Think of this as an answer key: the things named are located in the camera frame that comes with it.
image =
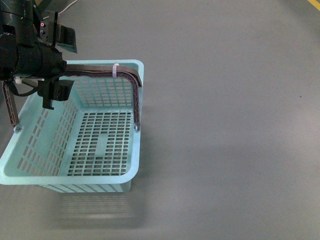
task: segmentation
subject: gray surface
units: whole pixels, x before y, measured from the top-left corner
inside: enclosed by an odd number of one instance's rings
[[[140,169],[126,194],[0,186],[1,239],[320,238],[320,12],[306,0],[79,1],[61,22],[79,52],[65,59],[144,62]]]

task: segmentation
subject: black mechanical part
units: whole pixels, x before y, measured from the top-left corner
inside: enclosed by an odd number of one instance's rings
[[[58,24],[56,42],[59,47],[77,53],[76,32],[73,28]]]
[[[52,100],[68,100],[73,84],[72,80],[59,80],[58,78],[53,81],[38,81],[37,92],[40,97],[43,97],[42,107],[53,110]]]
[[[19,77],[52,78],[64,71],[62,54],[38,40],[42,17],[32,0],[2,0],[0,2],[0,68],[2,79]]]
[[[67,63],[56,44],[72,52],[77,48],[75,31],[58,24],[57,12],[50,13],[48,24],[44,22],[42,13],[50,2],[42,0],[37,6],[34,0],[0,1],[0,79],[16,96],[39,91],[43,107],[53,109],[52,100],[67,100],[72,87],[69,82],[59,83]],[[15,76],[43,78],[45,84],[20,94],[13,82]]]

